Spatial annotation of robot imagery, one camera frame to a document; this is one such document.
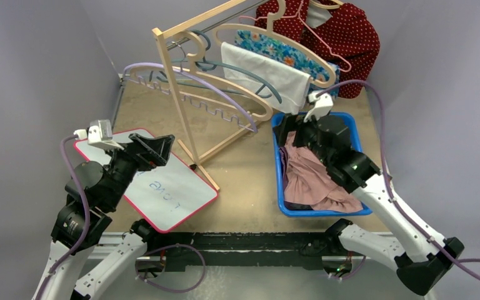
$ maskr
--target gray wall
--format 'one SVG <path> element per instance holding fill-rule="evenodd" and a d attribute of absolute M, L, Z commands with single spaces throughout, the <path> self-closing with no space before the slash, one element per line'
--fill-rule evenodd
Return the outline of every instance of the gray wall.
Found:
<path fill-rule="evenodd" d="M 480 257 L 480 1 L 401 2 L 399 22 L 375 24 L 396 30 L 370 77 L 387 103 L 389 167 L 406 202 L 445 236 L 459 237 L 463 257 Z M 437 292 L 480 299 L 480 282 L 453 269 Z"/>
<path fill-rule="evenodd" d="M 157 27 L 163 31 L 167 30 L 225 2 L 227 0 L 82 0 L 107 54 L 119 73 L 129 64 L 143 61 L 161 62 L 152 29 Z M 202 22 L 194 29 L 203 29 L 258 2 L 259 0 L 247 0 Z M 233 38 L 225 37 L 223 40 L 231 42 Z M 196 48 L 191 47 L 190 44 L 192 43 L 184 44 L 183 48 L 187 52 L 195 51 Z M 178 49 L 170 52 L 172 58 L 183 57 L 183 53 Z M 219 53 L 219 47 L 213 46 L 206 57 L 209 60 L 220 60 Z"/>
<path fill-rule="evenodd" d="M 0 299 L 33 295 L 65 205 L 59 141 L 110 117 L 117 83 L 79 0 L 0 1 Z"/>

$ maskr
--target wooden clothes rack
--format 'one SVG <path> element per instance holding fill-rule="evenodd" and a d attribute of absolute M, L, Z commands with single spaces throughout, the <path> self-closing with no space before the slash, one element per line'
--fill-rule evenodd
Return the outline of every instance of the wooden clothes rack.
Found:
<path fill-rule="evenodd" d="M 286 10 L 286 2 L 285 0 L 277 0 L 279 3 L 279 10 L 278 12 L 275 13 L 269 13 L 267 17 L 267 31 L 260 29 L 258 27 L 254 26 L 248 26 L 248 25 L 243 25 L 243 24 L 222 24 L 219 25 L 215 31 L 214 35 L 216 36 L 217 31 L 220 29 L 237 29 L 235 25 L 241 26 L 243 29 L 248 29 L 248 30 L 263 30 L 263 34 L 267 36 L 271 36 L 272 38 L 276 38 L 286 44 L 290 44 L 290 41 L 292 42 L 290 46 L 298 47 L 300 46 L 300 50 L 306 51 L 306 54 L 311 57 L 313 60 L 317 61 L 320 63 L 322 66 L 324 66 L 330 73 L 331 76 L 329 78 L 329 81 L 327 82 L 319 82 L 319 81 L 313 81 L 315 85 L 319 86 L 320 88 L 326 88 L 328 86 L 331 86 L 334 84 L 334 81 L 336 80 L 335 77 L 335 71 L 334 69 L 324 62 L 319 56 L 314 54 L 312 51 L 304 48 L 302 45 L 300 45 L 297 42 L 294 42 L 290 39 L 285 38 L 284 36 L 280 36 L 278 34 L 275 34 L 273 32 L 273 22 L 278 20 L 279 18 L 284 16 L 284 12 Z M 194 162 L 196 167 L 203 173 L 203 175 L 207 178 L 207 180 L 214 186 L 214 188 L 219 191 L 219 186 L 216 184 L 216 182 L 212 179 L 210 174 L 203 168 L 202 164 L 206 162 L 208 159 L 212 158 L 214 155 L 216 155 L 219 151 L 227 147 L 228 145 L 232 144 L 234 141 L 238 140 L 240 137 L 245 135 L 246 133 L 249 132 L 249 128 L 241 128 L 240 130 L 236 131 L 234 134 L 231 136 L 227 137 L 214 147 L 212 147 L 210 150 L 206 151 L 203 155 L 198 155 L 198 152 L 196 151 L 196 143 L 193 138 L 191 129 L 189 127 L 189 121 L 186 116 L 185 109 L 183 107 L 183 101 L 185 96 L 189 97 L 194 97 L 194 98 L 199 98 L 203 99 L 205 101 L 208 101 L 210 103 L 213 103 L 218 106 L 222 106 L 227 109 L 236 109 L 235 107 L 228 105 L 226 103 L 216 101 L 213 99 L 209 99 L 206 97 L 198 96 L 198 95 L 193 95 L 193 94 L 188 94 L 186 92 L 182 92 L 179 90 L 178 82 L 176 81 L 176 75 L 174 73 L 174 68 L 179 69 L 179 67 L 174 67 L 172 65 L 172 59 L 170 57 L 170 54 L 168 52 L 169 49 L 172 49 L 172 45 L 167 44 L 166 39 L 168 38 L 174 38 L 174 39 L 188 39 L 190 41 L 193 41 L 197 46 L 198 46 L 198 52 L 196 54 L 188 54 L 187 60 L 189 61 L 189 69 L 186 69 L 185 67 L 182 69 L 185 72 L 192 73 L 193 75 L 197 75 L 197 77 L 207 81 L 208 83 L 217 86 L 219 88 L 224 88 L 224 89 L 233 89 L 235 91 L 239 91 L 248 98 L 256 101 L 258 104 L 260 104 L 264 108 L 264 114 L 254 114 L 250 112 L 251 117 L 255 120 L 255 125 L 260 124 L 263 121 L 268 121 L 271 119 L 273 116 L 273 109 L 272 107 L 261 97 L 259 97 L 257 94 L 254 94 L 252 91 L 243 88 L 242 86 L 239 86 L 237 84 L 234 84 L 233 82 L 227 81 L 223 78 L 216 77 L 210 74 L 207 74 L 205 72 L 200 72 L 198 71 L 195 63 L 196 61 L 202 59 L 205 55 L 205 46 L 201 38 L 197 35 L 194 34 L 191 31 L 188 31 L 188 29 L 192 28 L 193 26 L 208 20 L 209 18 L 212 18 L 214 16 L 217 16 L 220 13 L 223 13 L 224 11 L 227 11 L 228 9 L 231 9 L 241 3 L 246 2 L 246 0 L 229 0 L 228 2 L 225 2 L 222 5 L 219 5 L 213 9 L 210 9 L 209 11 L 206 11 L 196 17 L 193 17 L 190 20 L 187 20 L 181 24 L 178 24 L 170 29 L 167 29 L 165 31 L 161 31 L 159 28 L 154 28 L 152 30 L 152 33 L 154 34 L 154 38 L 156 41 L 156 46 L 159 51 L 159 55 L 161 56 L 161 61 L 162 65 L 164 66 L 164 72 L 166 73 L 166 77 L 168 80 L 170 92 L 172 94 L 172 97 L 174 99 L 175 105 L 177 112 L 179 114 L 179 117 L 181 119 L 181 124 L 184 130 L 184 133 L 188 139 L 188 145 L 185 145 L 181 140 L 178 140 L 178 143 L 181 145 L 181 147 L 187 152 L 188 156 L 191 158 L 191 160 Z"/>

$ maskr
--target blue basket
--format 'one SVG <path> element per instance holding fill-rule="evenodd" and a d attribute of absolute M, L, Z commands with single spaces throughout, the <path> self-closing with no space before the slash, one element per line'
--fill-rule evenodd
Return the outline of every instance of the blue basket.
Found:
<path fill-rule="evenodd" d="M 355 150 L 361 150 L 361 144 L 359 143 L 358 129 L 356 128 L 356 122 L 354 118 L 346 112 L 331 112 L 333 116 L 338 116 L 343 119 L 343 122 L 351 130 L 351 143 Z M 278 126 L 283 121 L 284 114 L 279 113 L 274 115 L 271 118 L 271 126 Z M 339 212 L 339 211 L 292 211 L 284 206 L 284 189 L 283 189 L 283 170 L 281 167 L 281 154 L 279 153 L 279 146 L 277 145 L 277 139 L 273 134 L 273 148 L 275 152 L 275 167 L 277 173 L 277 203 L 279 204 L 279 209 L 285 215 L 289 217 L 345 217 L 345 216 L 367 216 L 368 214 L 373 213 L 373 211 L 368 208 L 365 204 L 361 204 L 363 209 L 357 212 L 352 212 L 350 214 Z"/>

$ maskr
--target pink cloth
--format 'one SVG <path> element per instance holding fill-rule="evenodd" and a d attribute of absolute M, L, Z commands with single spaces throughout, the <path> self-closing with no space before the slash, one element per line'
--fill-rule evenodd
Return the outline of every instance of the pink cloth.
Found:
<path fill-rule="evenodd" d="M 310 205 L 316 211 L 355 213 L 362 210 L 361 202 L 330 179 L 325 166 L 312 151 L 293 146 L 294 138 L 295 132 L 290 132 L 284 146 L 288 152 L 285 200 Z"/>

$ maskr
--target purple cable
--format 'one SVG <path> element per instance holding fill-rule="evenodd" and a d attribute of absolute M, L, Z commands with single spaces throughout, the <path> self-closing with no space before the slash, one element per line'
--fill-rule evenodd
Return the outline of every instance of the purple cable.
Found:
<path fill-rule="evenodd" d="M 162 64 L 157 64 L 155 62 L 138 62 L 136 64 L 130 64 L 128 66 L 126 66 L 124 68 L 124 71 L 122 72 L 122 75 L 125 76 L 126 73 L 128 72 L 128 70 L 132 69 L 132 68 L 136 68 L 136 67 L 154 67 L 154 68 L 163 68 L 164 69 L 164 66 Z M 242 106 L 240 106 L 235 100 L 231 99 L 231 97 L 229 97 L 225 92 L 222 92 L 220 89 L 218 89 L 216 86 L 213 86 L 212 84 L 208 83 L 207 81 L 197 77 L 197 76 L 194 76 L 190 73 L 187 73 L 185 71 L 183 71 L 183 69 L 181 70 L 178 70 L 178 69 L 174 69 L 172 68 L 172 70 L 175 72 L 175 73 L 178 73 L 178 74 L 181 74 L 183 76 L 186 76 L 194 81 L 197 81 L 201 84 L 203 84 L 204 86 L 206 86 L 207 88 L 209 88 L 210 90 L 214 91 L 216 94 L 220 95 L 222 98 L 224 98 L 225 100 L 227 100 L 229 103 L 231 103 L 236 109 L 238 109 L 238 111 L 240 111 L 240 113 L 242 113 L 242 115 L 244 117 L 247 118 L 247 120 L 249 121 L 250 125 L 251 125 L 251 129 L 253 130 L 254 133 L 257 133 L 258 132 L 258 128 L 255 124 L 255 121 L 253 120 L 253 118 L 248 114 L 248 112 L 242 108 Z"/>
<path fill-rule="evenodd" d="M 76 188 L 78 190 L 78 193 L 80 194 L 80 198 L 82 200 L 82 205 L 84 206 L 84 216 L 85 216 L 85 221 L 84 221 L 84 228 L 82 230 L 82 233 L 80 234 L 80 237 L 72 245 L 72 247 L 69 249 L 69 251 L 65 252 L 58 260 L 55 260 L 54 264 L 50 267 L 49 269 L 49 274 L 43 279 L 43 282 L 39 286 L 39 290 L 37 291 L 36 297 L 34 300 L 40 300 L 41 297 L 43 296 L 43 292 L 45 291 L 45 288 L 47 287 L 47 284 L 49 283 L 49 280 L 51 276 L 55 275 L 56 269 L 74 252 L 80 247 L 80 245 L 84 242 L 86 239 L 86 236 L 89 231 L 89 225 L 91 224 L 90 221 L 90 216 L 89 216 L 89 203 L 88 203 L 88 198 L 86 196 L 86 193 L 82 187 L 82 184 L 80 181 L 78 181 L 78 178 L 76 177 L 76 173 L 74 172 L 73 165 L 71 164 L 71 161 L 69 160 L 69 156 L 67 155 L 67 152 L 65 151 L 65 144 L 68 141 L 71 141 L 73 139 L 78 138 L 78 136 L 69 136 L 64 138 L 60 143 L 59 143 L 59 150 L 61 152 L 61 156 L 63 158 L 63 161 L 65 162 L 65 165 L 67 166 L 67 169 L 71 173 L 72 180 L 76 184 Z"/>
<path fill-rule="evenodd" d="M 335 84 L 335 85 L 325 89 L 323 92 L 320 92 L 317 96 L 319 97 L 322 94 L 326 94 L 326 93 L 332 91 L 333 89 L 337 89 L 341 86 L 351 84 L 351 83 L 359 83 L 359 84 L 362 84 L 363 86 L 369 88 L 372 91 L 372 93 L 374 94 L 374 96 L 376 97 L 376 100 L 378 101 L 378 104 L 379 104 L 379 107 L 380 107 L 380 154 L 381 154 L 382 169 L 383 169 L 382 175 L 383 175 L 383 178 L 384 178 L 384 182 L 386 184 L 387 194 L 389 195 L 391 200 L 393 200 L 394 199 L 394 194 L 393 194 L 393 190 L 391 189 L 390 178 L 389 178 L 390 176 L 387 172 L 387 170 L 388 170 L 387 169 L 387 161 L 386 161 L 386 157 L 385 157 L 385 112 L 384 112 L 384 103 L 382 102 L 382 99 L 380 98 L 380 95 L 378 94 L 378 92 L 367 81 L 352 79 L 352 80 L 347 80 L 347 81 L 343 81 L 343 82 L 340 82 L 338 84 Z M 398 204 L 397 201 L 393 201 L 392 203 L 394 204 L 396 209 L 400 212 L 400 214 L 402 214 L 402 216 L 404 216 L 404 218 L 406 218 L 406 220 L 409 223 L 411 223 L 411 225 L 413 225 L 413 227 L 415 227 L 424 237 L 426 237 L 426 239 L 428 241 L 431 241 L 430 243 L 432 243 L 433 246 L 437 247 L 437 249 L 439 249 L 439 251 L 441 251 L 453 264 L 455 264 L 457 267 L 459 267 L 463 271 L 467 272 L 473 278 L 476 278 L 477 280 L 480 281 L 480 275 L 476 274 L 474 271 L 468 269 L 467 267 L 465 267 L 463 265 L 463 263 L 480 263 L 480 258 L 469 258 L 469 259 L 457 260 L 455 257 L 451 256 L 448 253 L 448 251 L 446 251 L 437 241 L 435 241 L 434 239 L 430 240 L 431 235 L 428 234 L 426 232 L 426 230 L 424 230 L 424 228 L 422 228 L 419 224 L 417 224 L 417 222 L 415 222 L 415 220 L 411 219 L 411 217 L 408 216 L 408 214 L 406 214 L 406 212 L 402 209 L 402 207 L 400 206 L 400 204 Z"/>
<path fill-rule="evenodd" d="M 194 251 L 198 256 L 199 258 L 201 259 L 201 264 L 203 266 L 203 271 L 201 273 L 201 277 L 199 278 L 199 280 L 196 282 L 195 285 L 187 288 L 187 289 L 171 289 L 170 287 L 164 287 L 164 286 L 161 286 L 155 282 L 152 282 L 152 281 L 149 281 L 148 279 L 142 277 L 141 275 L 139 275 L 139 270 L 137 268 L 137 264 L 135 264 L 135 271 L 137 272 L 137 277 L 144 281 L 145 283 L 148 283 L 149 285 L 151 286 L 154 286 L 158 289 L 162 289 L 163 291 L 166 291 L 166 292 L 170 292 L 170 293 L 186 293 L 186 292 L 189 292 L 189 291 L 192 291 L 193 289 L 196 289 L 202 282 L 203 282 L 203 279 L 205 278 L 205 274 L 207 273 L 207 267 L 205 265 L 205 260 L 203 259 L 203 255 L 201 255 L 201 253 L 194 247 L 190 246 L 190 245 L 183 245 L 183 244 L 175 244 L 175 245 L 170 245 L 170 246 L 165 246 L 165 247 L 161 247 L 161 248 L 157 248 L 153 251 L 150 251 L 150 252 L 147 252 L 146 254 L 144 254 L 145 256 L 148 256 L 148 255 L 151 255 L 151 254 L 154 254 L 154 253 L 157 253 L 159 251 L 163 251 L 163 250 L 167 250 L 167 249 L 171 249 L 171 248 L 177 248 L 177 247 L 182 247 L 182 248 L 188 248 L 192 251 Z"/>

